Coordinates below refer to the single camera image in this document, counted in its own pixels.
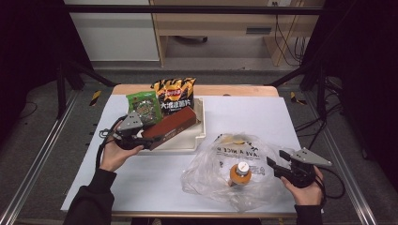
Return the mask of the green seaweed snack packet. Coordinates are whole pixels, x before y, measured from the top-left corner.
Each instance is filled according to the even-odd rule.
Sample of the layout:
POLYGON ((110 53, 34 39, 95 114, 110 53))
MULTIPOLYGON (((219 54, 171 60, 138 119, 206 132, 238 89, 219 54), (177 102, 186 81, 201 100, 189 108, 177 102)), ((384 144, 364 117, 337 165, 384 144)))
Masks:
POLYGON ((128 112, 136 112, 145 126, 152 126, 162 119, 159 100, 154 91, 142 91, 126 95, 128 112))

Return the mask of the reddish brown box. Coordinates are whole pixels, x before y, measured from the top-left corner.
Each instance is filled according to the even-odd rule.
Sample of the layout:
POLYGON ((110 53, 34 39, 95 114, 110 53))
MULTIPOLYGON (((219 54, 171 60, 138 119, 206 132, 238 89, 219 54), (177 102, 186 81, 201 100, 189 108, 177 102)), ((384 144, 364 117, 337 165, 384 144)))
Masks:
POLYGON ((154 150, 195 124, 195 111, 191 107, 185 107, 178 112, 164 117, 158 124, 146 128, 142 132, 142 137, 154 139, 154 142, 148 147, 149 150, 154 150))

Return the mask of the person's left hand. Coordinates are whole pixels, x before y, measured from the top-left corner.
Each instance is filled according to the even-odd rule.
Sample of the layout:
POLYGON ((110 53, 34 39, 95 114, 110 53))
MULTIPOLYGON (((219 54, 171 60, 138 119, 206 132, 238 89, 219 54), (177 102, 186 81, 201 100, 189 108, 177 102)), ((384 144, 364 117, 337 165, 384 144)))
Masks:
POLYGON ((110 136, 106 139, 103 147, 99 168, 104 171, 115 172, 128 158, 137 155, 143 149, 142 145, 138 145, 131 150, 124 150, 115 143, 115 138, 110 136))

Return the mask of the black frame bar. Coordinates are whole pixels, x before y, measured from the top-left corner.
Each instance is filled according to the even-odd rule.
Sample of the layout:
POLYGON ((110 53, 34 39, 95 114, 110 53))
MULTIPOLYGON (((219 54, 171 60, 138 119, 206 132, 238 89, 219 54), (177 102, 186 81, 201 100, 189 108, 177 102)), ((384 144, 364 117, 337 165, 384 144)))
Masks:
POLYGON ((322 7, 65 5, 65 9, 75 13, 321 15, 325 12, 322 7))

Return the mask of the person's right hand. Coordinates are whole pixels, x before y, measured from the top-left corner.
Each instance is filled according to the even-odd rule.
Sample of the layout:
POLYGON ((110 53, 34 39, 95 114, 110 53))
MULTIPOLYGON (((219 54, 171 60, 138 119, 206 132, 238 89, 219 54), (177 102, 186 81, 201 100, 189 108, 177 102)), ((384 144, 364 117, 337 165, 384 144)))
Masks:
POLYGON ((285 177, 281 177, 283 185, 293 195, 296 205, 321 205, 323 191, 320 184, 323 181, 323 174, 314 166, 315 181, 307 187, 298 188, 290 183, 285 177))

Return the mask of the white cabinet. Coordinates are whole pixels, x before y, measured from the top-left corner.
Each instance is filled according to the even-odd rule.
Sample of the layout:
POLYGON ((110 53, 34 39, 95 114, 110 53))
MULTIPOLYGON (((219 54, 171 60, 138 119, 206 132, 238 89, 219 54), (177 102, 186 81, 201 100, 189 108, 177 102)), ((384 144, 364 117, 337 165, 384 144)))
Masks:
POLYGON ((71 13, 70 16, 91 61, 160 59, 150 13, 71 13))

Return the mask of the white plastic tray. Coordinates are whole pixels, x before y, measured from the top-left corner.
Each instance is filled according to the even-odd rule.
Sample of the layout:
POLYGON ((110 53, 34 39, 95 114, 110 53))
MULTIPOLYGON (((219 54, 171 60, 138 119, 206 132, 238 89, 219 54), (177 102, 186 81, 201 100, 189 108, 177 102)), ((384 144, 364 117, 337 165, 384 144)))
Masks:
POLYGON ((204 100, 196 98, 193 110, 196 113, 196 124, 177 134, 154 150, 145 150, 142 155, 169 155, 192 153, 206 137, 206 119, 204 100))

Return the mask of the orange drink bottle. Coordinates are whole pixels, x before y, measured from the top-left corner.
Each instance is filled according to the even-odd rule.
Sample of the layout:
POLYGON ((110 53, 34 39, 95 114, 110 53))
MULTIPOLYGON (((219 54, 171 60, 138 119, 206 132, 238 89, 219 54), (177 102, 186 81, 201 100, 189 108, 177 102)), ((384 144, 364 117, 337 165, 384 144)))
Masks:
POLYGON ((241 161, 230 169, 229 175, 230 177, 228 184, 230 187, 235 185, 247 185, 252 178, 250 165, 247 162, 241 161))

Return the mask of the black stand leg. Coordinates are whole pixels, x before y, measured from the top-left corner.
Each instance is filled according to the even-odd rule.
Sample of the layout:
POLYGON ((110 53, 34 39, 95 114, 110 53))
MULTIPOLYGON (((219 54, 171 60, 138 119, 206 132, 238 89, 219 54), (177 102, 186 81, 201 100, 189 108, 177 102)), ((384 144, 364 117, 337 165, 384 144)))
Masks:
POLYGON ((84 81, 81 77, 82 74, 85 74, 108 87, 116 86, 116 82, 112 82, 102 77, 91 68, 82 66, 74 61, 62 61, 56 70, 58 118, 61 118, 67 110, 65 82, 68 82, 73 90, 82 90, 84 88, 84 81))
POLYGON ((326 74, 322 63, 318 60, 311 60, 310 62, 301 65, 297 69, 281 77, 280 79, 271 82, 268 86, 279 87, 298 75, 303 75, 302 81, 299 85, 302 91, 309 91, 316 86, 316 111, 323 121, 327 118, 326 103, 324 100, 326 89, 326 74))

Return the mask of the yellow black chip bag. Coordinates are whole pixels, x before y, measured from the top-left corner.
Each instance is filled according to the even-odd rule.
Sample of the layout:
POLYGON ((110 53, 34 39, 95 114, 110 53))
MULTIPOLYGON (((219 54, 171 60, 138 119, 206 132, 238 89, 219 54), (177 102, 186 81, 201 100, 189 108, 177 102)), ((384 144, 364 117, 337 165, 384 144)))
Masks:
POLYGON ((195 82, 195 78, 163 79, 154 82, 151 88, 157 95, 162 113, 164 115, 171 115, 185 107, 193 109, 195 82))

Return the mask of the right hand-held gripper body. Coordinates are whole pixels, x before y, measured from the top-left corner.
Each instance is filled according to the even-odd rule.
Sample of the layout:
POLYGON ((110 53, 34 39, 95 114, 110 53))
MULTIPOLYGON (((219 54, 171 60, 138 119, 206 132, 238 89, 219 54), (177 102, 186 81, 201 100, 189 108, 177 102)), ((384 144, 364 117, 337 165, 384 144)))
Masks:
POLYGON ((314 166, 331 166, 332 162, 316 153, 302 148, 291 155, 290 168, 291 175, 286 178, 297 188, 306 188, 315 181, 314 166))

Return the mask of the aluminium floor rail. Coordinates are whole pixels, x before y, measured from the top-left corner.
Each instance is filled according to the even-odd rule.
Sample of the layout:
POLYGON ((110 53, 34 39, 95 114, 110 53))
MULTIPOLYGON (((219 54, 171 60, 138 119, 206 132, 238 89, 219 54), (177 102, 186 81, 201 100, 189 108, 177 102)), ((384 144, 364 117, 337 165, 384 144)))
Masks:
POLYGON ((337 97, 332 94, 329 94, 325 99, 322 99, 321 102, 326 103, 326 119, 325 121, 318 122, 318 134, 312 138, 311 146, 313 146, 317 140, 320 140, 320 142, 325 145, 333 163, 333 167, 336 169, 338 175, 344 183, 345 195, 351 201, 361 225, 377 225, 375 215, 367 203, 365 196, 360 189, 359 183, 354 177, 352 170, 349 168, 349 165, 344 159, 337 142, 333 138, 332 133, 328 128, 328 125, 331 124, 330 117, 340 111, 343 106, 337 100, 337 97))
POLYGON ((29 170, 25 173, 24 178, 13 195, 12 200, 0 215, 0 225, 13 225, 16 221, 27 197, 38 180, 48 156, 52 153, 54 145, 63 127, 69 119, 70 112, 72 111, 79 94, 79 91, 70 92, 65 111, 61 113, 59 118, 54 120, 51 130, 35 155, 33 162, 30 164, 29 170))

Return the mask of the clear plastic bag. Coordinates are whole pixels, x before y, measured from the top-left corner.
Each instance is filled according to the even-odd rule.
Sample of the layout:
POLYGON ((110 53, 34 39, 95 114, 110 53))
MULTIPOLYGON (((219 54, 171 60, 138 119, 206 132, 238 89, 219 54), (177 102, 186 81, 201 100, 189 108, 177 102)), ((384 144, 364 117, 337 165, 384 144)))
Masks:
POLYGON ((253 135, 221 134, 201 149, 182 173, 182 190, 228 203, 238 212, 273 205, 287 195, 283 183, 267 164, 267 158, 286 164, 279 157, 280 150, 280 146, 253 135), (252 178, 247 185, 230 187, 230 169, 241 161, 250 165, 252 178))

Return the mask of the yellow black hazard tape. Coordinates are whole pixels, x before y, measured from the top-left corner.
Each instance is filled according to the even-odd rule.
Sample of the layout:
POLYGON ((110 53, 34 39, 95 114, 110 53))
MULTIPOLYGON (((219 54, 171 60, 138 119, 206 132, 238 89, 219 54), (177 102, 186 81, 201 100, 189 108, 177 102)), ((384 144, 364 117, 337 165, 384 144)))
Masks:
POLYGON ((95 106, 96 105, 96 103, 97 103, 97 101, 98 101, 98 99, 100 97, 100 94, 101 94, 100 90, 97 90, 97 91, 94 92, 94 94, 93 94, 93 96, 92 96, 92 98, 90 100, 89 106, 95 106))
POLYGON ((290 92, 290 99, 291 99, 291 102, 294 102, 294 103, 297 103, 297 104, 300 104, 300 105, 307 105, 306 100, 298 99, 296 97, 295 92, 290 92))

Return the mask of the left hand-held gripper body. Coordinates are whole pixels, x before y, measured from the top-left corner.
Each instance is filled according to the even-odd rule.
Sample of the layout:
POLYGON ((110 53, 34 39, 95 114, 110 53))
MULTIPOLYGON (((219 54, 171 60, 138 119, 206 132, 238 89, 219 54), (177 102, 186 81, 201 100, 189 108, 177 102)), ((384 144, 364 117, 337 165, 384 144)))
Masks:
POLYGON ((144 145, 145 141, 138 137, 138 132, 144 126, 137 112, 131 112, 119 118, 120 122, 115 123, 112 136, 115 143, 124 150, 131 150, 136 146, 144 145))

